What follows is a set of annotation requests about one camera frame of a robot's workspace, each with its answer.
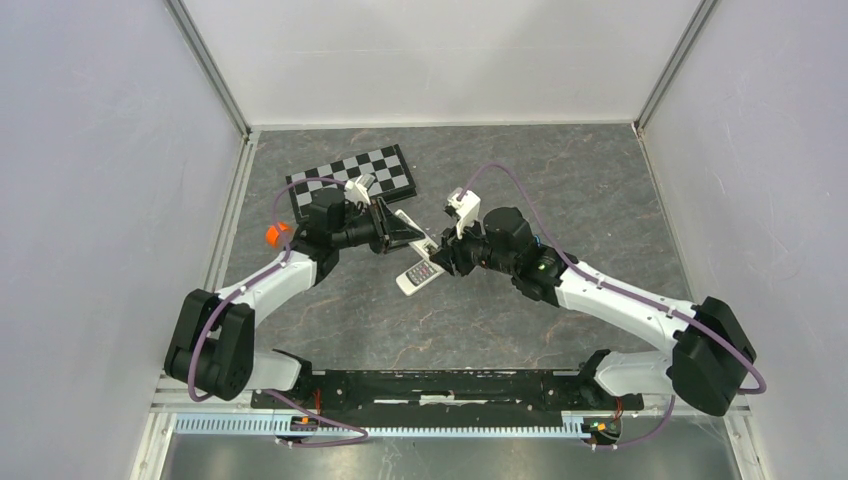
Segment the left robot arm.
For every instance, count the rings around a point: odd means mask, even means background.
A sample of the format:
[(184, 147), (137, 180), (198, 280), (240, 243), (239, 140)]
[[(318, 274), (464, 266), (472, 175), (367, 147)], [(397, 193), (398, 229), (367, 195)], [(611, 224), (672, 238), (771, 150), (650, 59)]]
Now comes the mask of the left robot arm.
[(217, 292), (184, 299), (164, 360), (165, 374), (190, 397), (232, 400), (245, 390), (275, 390), (290, 407), (306, 405), (314, 381), (304, 360), (255, 348), (255, 329), (294, 296), (321, 283), (341, 250), (361, 245), (387, 254), (424, 239), (380, 199), (357, 200), (340, 189), (317, 191), (288, 246), (268, 265)]

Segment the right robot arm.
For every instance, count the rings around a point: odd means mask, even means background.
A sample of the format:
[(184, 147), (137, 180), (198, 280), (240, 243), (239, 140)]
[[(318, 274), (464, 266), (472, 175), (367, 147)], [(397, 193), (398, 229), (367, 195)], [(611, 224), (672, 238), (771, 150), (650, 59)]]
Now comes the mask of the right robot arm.
[(442, 233), (433, 263), (453, 276), (475, 268), (503, 273), (525, 297), (588, 314), (635, 335), (651, 352), (600, 350), (582, 367), (580, 400), (602, 408), (615, 397), (675, 395), (711, 416), (723, 416), (756, 360), (731, 307), (706, 297), (694, 304), (666, 298), (603, 275), (542, 243), (515, 207), (484, 218), (474, 208), (447, 205), (455, 225)]

